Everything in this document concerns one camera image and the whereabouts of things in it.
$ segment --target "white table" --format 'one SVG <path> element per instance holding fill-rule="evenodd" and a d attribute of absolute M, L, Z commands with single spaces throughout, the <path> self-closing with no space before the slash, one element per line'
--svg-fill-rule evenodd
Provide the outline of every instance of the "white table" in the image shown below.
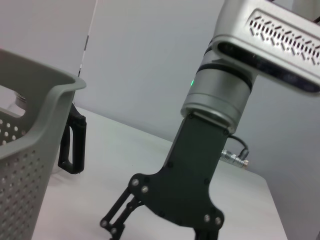
<path fill-rule="evenodd" d="M 108 240 L 100 220 L 136 173 L 153 174 L 171 142 L 79 109 L 87 119 L 84 172 L 54 174 L 32 240 Z M 219 240 L 287 240 L 266 181 L 220 162 L 210 196 L 223 211 Z M 125 222 L 122 240 L 193 240 L 194 231 L 154 215 L 145 206 Z"/>

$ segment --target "gray wall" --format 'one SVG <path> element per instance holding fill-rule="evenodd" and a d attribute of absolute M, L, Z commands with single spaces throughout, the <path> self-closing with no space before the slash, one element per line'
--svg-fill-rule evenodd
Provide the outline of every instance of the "gray wall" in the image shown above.
<path fill-rule="evenodd" d="M 96 0 L 0 0 L 0 47 L 78 75 Z M 0 107 L 14 101 L 0 87 Z"/>
<path fill-rule="evenodd" d="M 99 0 L 78 106 L 172 141 L 222 4 Z M 319 98 L 259 77 L 236 133 L 250 146 L 249 170 L 268 182 L 289 240 L 314 240 L 320 230 L 319 119 Z M 227 148 L 240 150 L 232 140 Z"/>

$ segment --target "robotic arm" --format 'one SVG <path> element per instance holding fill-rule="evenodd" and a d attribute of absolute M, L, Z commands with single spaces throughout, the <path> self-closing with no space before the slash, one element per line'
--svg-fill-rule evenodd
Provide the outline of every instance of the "robotic arm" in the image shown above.
<path fill-rule="evenodd" d="M 226 0 L 181 109 L 184 120 L 160 171 L 134 175 L 101 220 L 119 240 L 130 213 L 145 205 L 196 240 L 216 240 L 225 216 L 209 184 L 228 137 L 235 133 L 257 75 L 303 94 L 320 92 L 320 28 L 266 0 Z M 215 53 L 221 59 L 215 60 Z M 133 195 L 120 217 L 112 218 Z"/>

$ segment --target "perforated basket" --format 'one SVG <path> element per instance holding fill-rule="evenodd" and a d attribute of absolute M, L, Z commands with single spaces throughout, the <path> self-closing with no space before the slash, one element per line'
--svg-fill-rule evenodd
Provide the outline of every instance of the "perforated basket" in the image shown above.
<path fill-rule="evenodd" d="M 0 240 L 30 240 L 75 90 L 86 84 L 0 50 L 0 85 L 27 104 L 21 117 L 0 108 Z"/>

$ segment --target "black handle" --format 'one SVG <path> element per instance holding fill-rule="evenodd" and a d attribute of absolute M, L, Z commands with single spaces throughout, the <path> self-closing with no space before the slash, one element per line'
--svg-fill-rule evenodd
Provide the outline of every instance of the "black handle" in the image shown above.
<path fill-rule="evenodd" d="M 69 161 L 70 128 L 73 132 L 72 163 Z M 58 166 L 70 174 L 79 174 L 85 169 L 86 117 L 72 104 L 60 144 Z"/>

